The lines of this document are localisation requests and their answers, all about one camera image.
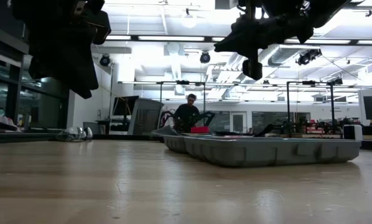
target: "table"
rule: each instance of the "table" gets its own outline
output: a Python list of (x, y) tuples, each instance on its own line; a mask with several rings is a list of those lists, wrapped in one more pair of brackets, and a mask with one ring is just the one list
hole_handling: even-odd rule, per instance
[(0, 223), (372, 223), (372, 151), (227, 169), (158, 142), (0, 144)]

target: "white ceiling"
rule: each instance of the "white ceiling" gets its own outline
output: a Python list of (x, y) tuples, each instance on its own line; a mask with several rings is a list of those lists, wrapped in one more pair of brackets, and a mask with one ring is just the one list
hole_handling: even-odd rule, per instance
[[(116, 35), (196, 35), (196, 36), (218, 36), (224, 37), (231, 32), (230, 25), (239, 16), (237, 9), (214, 10), (214, 0), (181, 1), (168, 0), (166, 7), (158, 6), (159, 0), (106, 0), (104, 10), (109, 14), (112, 33)], [(367, 0), (362, 6), (372, 6), (372, 0)], [(190, 14), (195, 16), (196, 26), (187, 28), (183, 25), (186, 19), (185, 8), (189, 7)], [(316, 30), (323, 34), (322, 38), (359, 38), (372, 39), (372, 16), (366, 17), (367, 11), (340, 11), (327, 25)], [(170, 56), (164, 56), (166, 42), (116, 42), (106, 41), (102, 47), (130, 47), (132, 48), (133, 59), (136, 65), (137, 80), (154, 80), (170, 72)], [(208, 50), (211, 55), (211, 62), (202, 65), (199, 62), (199, 55), (190, 54), (181, 56), (181, 70), (187, 75), (193, 75), (199, 79), (201, 74), (207, 72), (209, 65), (226, 63), (231, 53), (216, 53), (213, 51), (213, 44), (208, 43), (184, 43), (184, 49)], [(372, 60), (372, 47), (336, 47), (322, 46), (323, 56), (334, 62), (339, 67), (348, 70), (352, 75), (357, 75), (354, 66), (366, 60)], [(112, 58), (121, 57), (114, 51)], [(309, 65), (298, 66), (295, 60), (296, 55), (290, 58), (283, 66), (287, 68), (266, 68), (267, 75), (274, 74), (270, 78), (271, 83), (285, 83), (287, 80), (316, 79), (327, 77), (330, 74), (340, 72), (341, 69), (329, 62), (324, 57), (319, 57)], [(355, 77), (344, 73), (343, 79), (350, 83), (360, 82)]]

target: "man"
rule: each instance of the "man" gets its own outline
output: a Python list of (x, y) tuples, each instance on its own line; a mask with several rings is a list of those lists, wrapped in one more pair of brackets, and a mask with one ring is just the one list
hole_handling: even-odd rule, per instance
[(187, 103), (180, 105), (174, 114), (176, 118), (179, 118), (183, 122), (183, 124), (187, 126), (187, 129), (191, 128), (190, 118), (193, 115), (200, 114), (197, 107), (193, 105), (194, 102), (196, 101), (196, 98), (197, 97), (194, 94), (189, 94), (189, 96), (187, 97)]

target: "white wall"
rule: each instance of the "white wall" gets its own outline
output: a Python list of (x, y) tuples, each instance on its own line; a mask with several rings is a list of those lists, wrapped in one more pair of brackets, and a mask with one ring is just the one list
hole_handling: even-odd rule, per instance
[(118, 54), (113, 65), (113, 84), (111, 86), (110, 105), (113, 111), (114, 100), (119, 96), (134, 96), (134, 85), (118, 84), (122, 82), (133, 82), (135, 80), (135, 67), (131, 54)]
[(109, 115), (111, 74), (106, 73), (95, 65), (96, 77), (99, 88), (92, 91), (92, 97), (84, 99), (70, 91), (68, 99), (67, 127), (83, 127), (83, 122), (96, 122), (98, 111), (101, 111), (101, 119)]

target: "metal pole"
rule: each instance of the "metal pole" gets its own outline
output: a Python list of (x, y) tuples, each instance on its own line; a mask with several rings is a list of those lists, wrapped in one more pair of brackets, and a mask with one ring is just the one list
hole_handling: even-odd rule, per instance
[(203, 83), (203, 86), (204, 86), (204, 90), (203, 90), (203, 103), (204, 103), (204, 106), (203, 106), (203, 114), (205, 114), (205, 83)]
[(160, 82), (160, 102), (162, 102), (162, 82)]
[(337, 130), (337, 125), (335, 124), (335, 111), (334, 111), (334, 90), (333, 90), (333, 84), (330, 83), (330, 91), (331, 91), (331, 119), (333, 123), (333, 134), (335, 134), (335, 131)]
[(287, 82), (287, 125), (288, 125), (288, 136), (291, 137), (291, 118), (290, 118), (290, 83)]
[[(245, 5), (246, 5), (246, 10), (247, 10), (247, 17), (248, 19), (254, 21), (255, 20), (255, 4), (254, 0), (245, 0)], [(258, 64), (258, 50), (257, 49), (252, 49), (251, 55), (248, 60), (248, 75), (250, 77), (253, 76), (253, 73), (255, 72), (256, 69), (254, 67)]]

